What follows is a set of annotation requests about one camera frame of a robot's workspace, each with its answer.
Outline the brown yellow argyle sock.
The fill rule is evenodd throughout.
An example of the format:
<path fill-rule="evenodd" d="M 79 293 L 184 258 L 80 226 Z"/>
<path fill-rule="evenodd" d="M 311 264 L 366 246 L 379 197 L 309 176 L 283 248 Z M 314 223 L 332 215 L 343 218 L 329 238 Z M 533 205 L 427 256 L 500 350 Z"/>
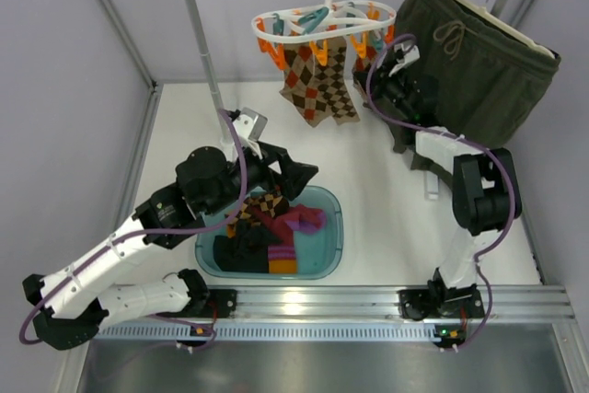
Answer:
<path fill-rule="evenodd" d="M 228 237 L 234 237 L 239 228 L 257 227 L 261 222 L 254 216 L 257 210 L 272 219 L 286 214 L 290 208 L 289 201 L 276 192 L 254 192 L 242 203 L 236 217 L 226 226 Z"/>

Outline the brown orange argyle sock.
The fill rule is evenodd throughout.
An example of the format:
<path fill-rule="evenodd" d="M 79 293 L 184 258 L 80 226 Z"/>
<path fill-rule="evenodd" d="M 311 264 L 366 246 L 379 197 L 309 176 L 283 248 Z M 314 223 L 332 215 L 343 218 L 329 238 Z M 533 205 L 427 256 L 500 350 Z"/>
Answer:
<path fill-rule="evenodd" d="M 316 56 L 307 44 L 285 44 L 284 57 L 286 68 L 280 94 L 309 126 L 317 127 L 331 111 L 319 88 Z"/>

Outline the maroon orange striped sock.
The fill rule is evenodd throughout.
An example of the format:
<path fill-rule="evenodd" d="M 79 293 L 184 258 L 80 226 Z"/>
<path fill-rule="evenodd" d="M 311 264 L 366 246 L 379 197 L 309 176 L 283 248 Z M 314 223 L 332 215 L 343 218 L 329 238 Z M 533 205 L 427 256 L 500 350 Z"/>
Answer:
<path fill-rule="evenodd" d="M 280 241 L 268 246 L 269 273 L 297 274 L 297 257 L 294 232 L 289 226 L 283 226 L 277 234 Z"/>

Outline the white clip sock hanger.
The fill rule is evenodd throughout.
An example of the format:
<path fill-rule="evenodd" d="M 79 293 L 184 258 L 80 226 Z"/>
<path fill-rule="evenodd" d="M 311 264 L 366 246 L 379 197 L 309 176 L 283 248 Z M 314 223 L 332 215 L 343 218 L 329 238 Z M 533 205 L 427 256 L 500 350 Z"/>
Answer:
<path fill-rule="evenodd" d="M 370 44 L 391 42 L 397 11 L 370 0 L 324 0 L 303 6 L 263 13 L 251 27 L 260 49 L 267 51 L 285 44 L 309 43 L 322 50 L 327 40 L 345 38 L 357 52 Z"/>

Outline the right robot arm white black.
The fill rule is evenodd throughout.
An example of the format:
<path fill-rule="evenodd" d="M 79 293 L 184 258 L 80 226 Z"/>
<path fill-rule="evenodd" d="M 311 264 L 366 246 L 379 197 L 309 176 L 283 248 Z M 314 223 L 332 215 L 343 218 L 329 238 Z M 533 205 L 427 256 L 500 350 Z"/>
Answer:
<path fill-rule="evenodd" d="M 490 286 L 480 260 L 503 242 L 522 210 L 513 158 L 505 148 L 491 150 L 444 127 L 423 127 L 385 115 L 374 101 L 376 91 L 405 64 L 393 52 L 376 57 L 365 82 L 367 104 L 385 122 L 412 131 L 416 153 L 449 173 L 458 229 L 446 259 L 425 288 L 401 292 L 401 315 L 412 320 L 485 318 L 491 313 L 492 293 L 480 291 Z"/>

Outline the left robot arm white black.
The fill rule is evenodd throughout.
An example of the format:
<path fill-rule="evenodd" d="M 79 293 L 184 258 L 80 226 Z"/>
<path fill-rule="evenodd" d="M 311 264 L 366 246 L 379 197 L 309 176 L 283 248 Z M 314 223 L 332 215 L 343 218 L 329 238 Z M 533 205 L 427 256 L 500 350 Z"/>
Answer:
<path fill-rule="evenodd" d="M 175 173 L 174 182 L 155 191 L 84 256 L 57 272 L 23 280 L 25 297 L 33 306 L 19 332 L 23 344 L 45 343 L 64 351 L 124 321 L 198 317 L 211 295 L 194 269 L 172 272 L 154 283 L 116 282 L 144 261 L 213 231 L 203 218 L 226 208 L 240 209 L 252 190 L 298 197 L 318 167 L 296 162 L 286 149 L 263 143 L 258 153 L 238 148 L 234 162 L 218 148 L 198 148 Z"/>

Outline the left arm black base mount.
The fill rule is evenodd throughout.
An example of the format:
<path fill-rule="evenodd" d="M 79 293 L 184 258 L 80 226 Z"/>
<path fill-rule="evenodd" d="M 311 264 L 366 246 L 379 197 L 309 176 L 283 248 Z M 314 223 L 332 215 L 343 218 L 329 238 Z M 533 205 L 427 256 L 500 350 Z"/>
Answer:
<path fill-rule="evenodd" d="M 161 318 L 231 318 L 237 308 L 237 290 L 213 289 L 206 300 L 190 301 L 180 312 L 162 312 Z"/>

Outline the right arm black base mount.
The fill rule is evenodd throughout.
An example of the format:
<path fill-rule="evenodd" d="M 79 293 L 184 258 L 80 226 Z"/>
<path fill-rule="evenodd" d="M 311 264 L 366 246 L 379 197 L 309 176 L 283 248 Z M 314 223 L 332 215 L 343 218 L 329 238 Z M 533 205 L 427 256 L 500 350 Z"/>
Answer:
<path fill-rule="evenodd" d="M 426 289 L 405 289 L 399 292 L 402 318 L 415 321 L 427 318 L 483 318 L 484 306 L 477 288 L 450 290 L 433 294 Z"/>

